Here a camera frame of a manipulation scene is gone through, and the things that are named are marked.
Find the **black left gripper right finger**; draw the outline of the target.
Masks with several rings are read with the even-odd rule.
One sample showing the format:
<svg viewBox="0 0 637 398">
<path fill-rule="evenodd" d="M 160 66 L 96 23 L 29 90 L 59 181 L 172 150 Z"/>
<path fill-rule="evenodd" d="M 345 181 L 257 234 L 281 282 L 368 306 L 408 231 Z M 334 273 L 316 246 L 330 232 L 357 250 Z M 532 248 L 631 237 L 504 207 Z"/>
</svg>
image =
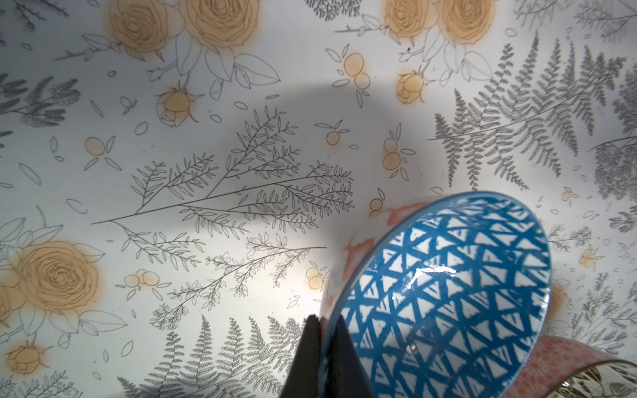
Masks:
<svg viewBox="0 0 637 398">
<path fill-rule="evenodd" d="M 374 397 L 367 374 L 359 360 L 342 316 L 338 319 L 330 341 L 327 370 L 326 397 Z"/>
</svg>

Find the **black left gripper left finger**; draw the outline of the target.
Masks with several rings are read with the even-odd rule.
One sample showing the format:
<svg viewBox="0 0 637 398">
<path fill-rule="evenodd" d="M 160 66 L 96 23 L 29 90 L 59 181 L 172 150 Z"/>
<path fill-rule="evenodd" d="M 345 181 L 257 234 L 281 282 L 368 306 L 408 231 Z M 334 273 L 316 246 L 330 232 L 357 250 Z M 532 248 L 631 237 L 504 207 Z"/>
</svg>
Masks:
<svg viewBox="0 0 637 398">
<path fill-rule="evenodd" d="M 310 315 L 296 350 L 280 398 L 316 398 L 319 393 L 321 331 L 319 319 Z"/>
</svg>

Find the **blue dotted pattern bowl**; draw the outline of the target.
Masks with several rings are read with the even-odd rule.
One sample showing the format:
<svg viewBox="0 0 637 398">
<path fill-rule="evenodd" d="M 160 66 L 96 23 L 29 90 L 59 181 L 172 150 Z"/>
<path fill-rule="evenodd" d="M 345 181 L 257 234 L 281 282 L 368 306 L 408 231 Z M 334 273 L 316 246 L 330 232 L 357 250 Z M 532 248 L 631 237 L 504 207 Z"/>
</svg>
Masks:
<svg viewBox="0 0 637 398">
<path fill-rule="evenodd" d="M 552 283 L 536 215 L 496 192 L 390 208 L 346 243 L 319 313 L 378 397 L 501 397 L 540 336 Z"/>
</svg>

